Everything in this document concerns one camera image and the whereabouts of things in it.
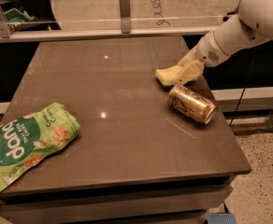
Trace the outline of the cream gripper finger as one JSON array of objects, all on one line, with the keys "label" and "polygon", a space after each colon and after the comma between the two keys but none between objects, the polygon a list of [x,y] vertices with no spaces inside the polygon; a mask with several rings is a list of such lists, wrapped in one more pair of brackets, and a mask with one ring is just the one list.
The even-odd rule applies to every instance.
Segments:
[{"label": "cream gripper finger", "polygon": [[184,65],[174,66],[174,78],[172,85],[184,85],[190,81],[197,81],[198,77],[203,74],[203,64],[199,61],[187,62]]}]

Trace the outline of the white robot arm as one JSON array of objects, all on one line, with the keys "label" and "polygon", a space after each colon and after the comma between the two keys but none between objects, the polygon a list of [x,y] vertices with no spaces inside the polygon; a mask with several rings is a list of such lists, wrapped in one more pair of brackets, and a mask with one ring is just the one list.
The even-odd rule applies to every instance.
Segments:
[{"label": "white robot arm", "polygon": [[215,67],[231,55],[273,41],[273,0],[240,0],[237,14],[204,35],[178,63],[172,85],[197,79],[206,67]]}]

